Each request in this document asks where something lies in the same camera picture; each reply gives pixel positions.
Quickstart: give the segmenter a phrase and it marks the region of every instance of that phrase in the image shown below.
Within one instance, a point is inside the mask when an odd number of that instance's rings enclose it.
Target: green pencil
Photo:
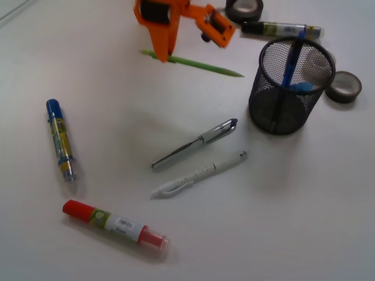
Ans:
[[[141,53],[146,54],[148,56],[151,56],[155,60],[158,60],[158,57],[156,56],[154,51],[142,50]],[[228,76],[233,76],[233,77],[244,77],[240,73],[231,71],[231,70],[226,69],[226,68],[211,66],[209,64],[199,63],[198,61],[187,60],[187,59],[183,59],[181,57],[169,56],[168,62],[185,64],[187,66],[197,67],[197,68],[200,68],[200,69],[204,69],[204,70],[208,70],[208,71],[212,71],[212,72],[216,72],[216,73],[220,73],[220,74],[224,74],[224,75],[228,75]]]

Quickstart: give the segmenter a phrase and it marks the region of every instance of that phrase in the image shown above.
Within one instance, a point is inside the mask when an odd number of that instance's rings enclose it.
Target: red marker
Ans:
[[[116,233],[141,245],[148,245],[163,252],[168,248],[169,239],[149,229],[147,225],[139,224],[111,214],[101,209],[69,200],[63,206],[63,212],[78,218],[94,227]]]

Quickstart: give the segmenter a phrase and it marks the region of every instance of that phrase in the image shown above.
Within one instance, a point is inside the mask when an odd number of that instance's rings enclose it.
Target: duct tape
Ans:
[[[335,102],[348,104],[353,102],[362,90],[362,83],[350,72],[338,71],[332,84],[325,90],[326,95]]]
[[[225,14],[235,23],[256,22],[263,11],[262,0],[227,0]]]

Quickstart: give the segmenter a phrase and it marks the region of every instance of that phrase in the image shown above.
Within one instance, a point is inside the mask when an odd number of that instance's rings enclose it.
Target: black mesh pen holder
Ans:
[[[335,77],[330,54],[313,41],[299,39],[302,47],[290,86],[283,87],[285,67],[295,39],[283,37],[264,46],[248,101],[251,119],[272,135],[287,135],[301,128]]]

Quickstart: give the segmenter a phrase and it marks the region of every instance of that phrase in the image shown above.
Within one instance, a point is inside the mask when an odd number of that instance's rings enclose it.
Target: orange clamp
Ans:
[[[149,30],[154,52],[162,62],[175,48],[181,16],[195,19],[197,27],[219,47],[225,48],[236,31],[214,7],[191,5],[190,0],[137,0],[134,14]]]

